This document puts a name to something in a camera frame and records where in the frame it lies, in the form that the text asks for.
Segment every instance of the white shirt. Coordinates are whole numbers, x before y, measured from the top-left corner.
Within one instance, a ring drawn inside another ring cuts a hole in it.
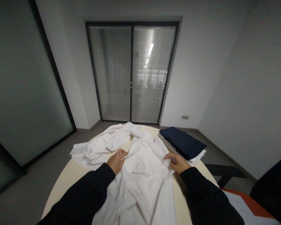
[[[159,137],[155,140],[140,126],[128,122],[109,127],[91,143],[74,145],[70,153],[90,170],[107,161],[106,154],[134,135],[120,173],[107,188],[107,198],[92,224],[176,224],[169,153]]]

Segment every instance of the chair armrest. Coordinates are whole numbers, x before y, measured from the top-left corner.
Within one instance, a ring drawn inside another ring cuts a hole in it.
[[[247,178],[247,176],[238,168],[233,166],[205,164],[213,176],[222,176],[218,181],[220,188],[223,188],[232,177]]]

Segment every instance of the navy blue fabric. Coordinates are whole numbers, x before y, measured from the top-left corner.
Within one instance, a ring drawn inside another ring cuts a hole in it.
[[[207,147],[201,141],[175,127],[166,128],[159,132],[186,160],[195,158]]]

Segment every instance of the black sleeve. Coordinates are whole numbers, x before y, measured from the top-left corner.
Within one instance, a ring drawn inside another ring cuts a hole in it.
[[[106,163],[96,171],[88,172],[67,190],[38,225],[91,224],[94,214],[104,204],[107,187],[115,176]]]
[[[193,225],[244,224],[224,192],[207,180],[197,168],[180,174],[187,186],[187,200]]]

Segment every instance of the round table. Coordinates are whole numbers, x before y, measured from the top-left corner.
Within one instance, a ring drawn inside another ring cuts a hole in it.
[[[148,131],[153,138],[159,133],[159,129],[140,125],[142,127],[141,131]],[[133,136],[127,141],[124,145],[121,146],[125,151],[129,151]],[[116,151],[107,155],[107,157],[112,156]],[[210,180],[213,184],[218,186],[214,177],[211,175],[206,166],[199,161],[195,166],[204,177]],[[47,215],[47,213],[51,210],[51,207],[58,202],[61,197],[65,194],[65,192],[76,183],[81,177],[83,177],[89,170],[83,167],[81,164],[76,162],[74,159],[71,159],[66,167],[63,169],[62,173],[59,175],[51,193],[47,200],[42,219]],[[190,219],[190,211],[188,209],[186,203],[186,186],[180,176],[177,173],[173,175],[173,186],[174,186],[174,197],[175,197],[175,207],[176,207],[176,219],[177,225],[182,224],[192,224]]]

